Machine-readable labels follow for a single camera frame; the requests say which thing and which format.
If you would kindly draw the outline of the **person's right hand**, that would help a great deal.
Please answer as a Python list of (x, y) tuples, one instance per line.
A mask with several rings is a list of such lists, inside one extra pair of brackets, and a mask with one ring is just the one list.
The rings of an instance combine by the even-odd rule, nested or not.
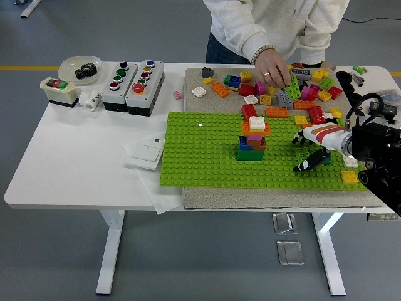
[(291, 76), (284, 57), (274, 49), (262, 51), (254, 63), (262, 82), (276, 88), (285, 88), (291, 83)]

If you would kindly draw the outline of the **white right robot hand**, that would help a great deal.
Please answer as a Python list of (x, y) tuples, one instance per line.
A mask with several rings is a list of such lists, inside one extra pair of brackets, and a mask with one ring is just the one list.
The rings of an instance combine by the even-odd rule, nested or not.
[(351, 141), (351, 136), (352, 133), (350, 131), (346, 131), (344, 127), (332, 122), (312, 125), (299, 130), (294, 136), (293, 144), (301, 139), (300, 144), (308, 141), (310, 144), (320, 145), (321, 149), (312, 153), (301, 164), (295, 166), (293, 170), (312, 170), (327, 161), (333, 150), (339, 151), (341, 155), (350, 156), (348, 145)]

